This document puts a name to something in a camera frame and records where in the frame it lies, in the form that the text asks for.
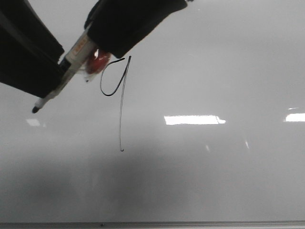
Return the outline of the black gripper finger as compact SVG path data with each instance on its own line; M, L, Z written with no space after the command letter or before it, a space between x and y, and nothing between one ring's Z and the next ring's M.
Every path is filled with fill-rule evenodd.
M166 17L186 7L185 0L100 0L84 28L102 50L121 58Z
M0 81L40 98L60 83L63 47L27 0L0 2Z

